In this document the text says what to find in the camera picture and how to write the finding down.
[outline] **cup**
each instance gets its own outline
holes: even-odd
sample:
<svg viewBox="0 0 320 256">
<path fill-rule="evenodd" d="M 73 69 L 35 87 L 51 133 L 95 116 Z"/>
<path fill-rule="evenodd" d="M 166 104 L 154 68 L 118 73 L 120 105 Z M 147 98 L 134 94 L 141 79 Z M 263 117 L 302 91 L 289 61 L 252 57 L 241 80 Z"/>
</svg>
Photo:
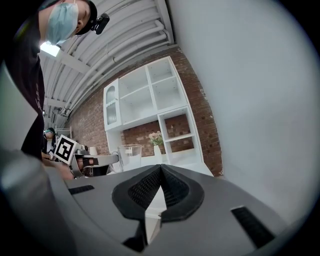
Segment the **cup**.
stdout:
<svg viewBox="0 0 320 256">
<path fill-rule="evenodd" d="M 141 167 L 141 152 L 141 145 L 121 145 L 117 147 L 117 150 L 112 151 L 111 155 L 119 156 L 119 172 L 126 172 Z"/>
<path fill-rule="evenodd" d="M 89 153 L 90 153 L 91 156 L 97 156 L 98 155 L 98 152 L 97 152 L 97 149 L 96 149 L 95 146 L 91 146 L 89 148 Z"/>
</svg>

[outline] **black shirt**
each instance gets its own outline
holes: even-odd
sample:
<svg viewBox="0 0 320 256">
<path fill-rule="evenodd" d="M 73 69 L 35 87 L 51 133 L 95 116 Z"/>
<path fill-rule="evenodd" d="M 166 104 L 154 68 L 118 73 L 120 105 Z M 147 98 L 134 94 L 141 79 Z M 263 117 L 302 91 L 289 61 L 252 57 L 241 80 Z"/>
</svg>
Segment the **black shirt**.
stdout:
<svg viewBox="0 0 320 256">
<path fill-rule="evenodd" d="M 47 143 L 48 143 L 47 137 L 46 137 L 46 135 L 43 135 L 43 138 L 42 138 L 42 153 L 44 153 L 44 154 L 48 153 L 48 151 L 47 151 Z"/>
<path fill-rule="evenodd" d="M 33 122 L 21 150 L 42 159 L 45 100 L 44 78 L 40 66 L 40 31 L 38 13 L 28 21 L 5 56 L 6 67 L 19 91 L 38 116 Z"/>
</svg>

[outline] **black vent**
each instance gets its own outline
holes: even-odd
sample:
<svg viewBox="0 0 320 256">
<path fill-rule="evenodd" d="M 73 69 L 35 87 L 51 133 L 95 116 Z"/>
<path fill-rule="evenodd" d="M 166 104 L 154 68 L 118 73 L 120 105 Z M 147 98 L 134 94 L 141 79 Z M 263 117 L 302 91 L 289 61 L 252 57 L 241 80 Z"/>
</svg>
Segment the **black vent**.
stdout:
<svg viewBox="0 0 320 256">
<path fill-rule="evenodd" d="M 246 207 L 235 208 L 231 212 L 257 248 L 266 245 L 275 238 Z"/>
<path fill-rule="evenodd" d="M 95 188 L 92 185 L 85 185 L 85 186 L 78 186 L 78 187 L 74 187 L 74 188 L 69 188 L 69 192 L 71 195 L 74 195 L 74 194 L 79 194 L 79 193 L 86 192 L 89 190 L 94 190 L 94 189 Z"/>
<path fill-rule="evenodd" d="M 162 164 L 118 184 L 112 191 L 112 200 L 125 218 L 144 221 L 146 209 L 160 186 L 167 208 L 161 214 L 162 223 L 186 220 L 205 198 L 199 183 Z"/>
</svg>

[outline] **ceiling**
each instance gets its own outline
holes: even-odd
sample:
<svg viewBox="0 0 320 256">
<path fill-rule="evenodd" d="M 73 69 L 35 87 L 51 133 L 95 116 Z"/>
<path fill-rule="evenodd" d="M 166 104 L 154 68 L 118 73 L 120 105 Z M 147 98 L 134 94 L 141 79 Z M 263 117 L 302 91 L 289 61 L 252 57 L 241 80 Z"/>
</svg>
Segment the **ceiling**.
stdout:
<svg viewBox="0 0 320 256">
<path fill-rule="evenodd" d="M 45 128 L 62 128 L 79 103 L 130 60 L 174 43 L 165 0 L 92 1 L 98 16 L 110 17 L 103 33 L 90 31 L 66 41 L 56 57 L 39 54 Z"/>
</svg>

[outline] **blue face mask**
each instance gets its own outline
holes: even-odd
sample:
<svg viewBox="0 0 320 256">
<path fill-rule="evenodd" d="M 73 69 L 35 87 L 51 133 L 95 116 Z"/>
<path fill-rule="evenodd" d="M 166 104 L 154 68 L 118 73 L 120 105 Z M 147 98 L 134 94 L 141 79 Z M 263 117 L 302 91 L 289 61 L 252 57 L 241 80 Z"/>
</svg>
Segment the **blue face mask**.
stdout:
<svg viewBox="0 0 320 256">
<path fill-rule="evenodd" d="M 79 10 L 75 2 L 61 3 L 53 8 L 45 35 L 51 45 L 64 42 L 77 28 Z"/>
</svg>

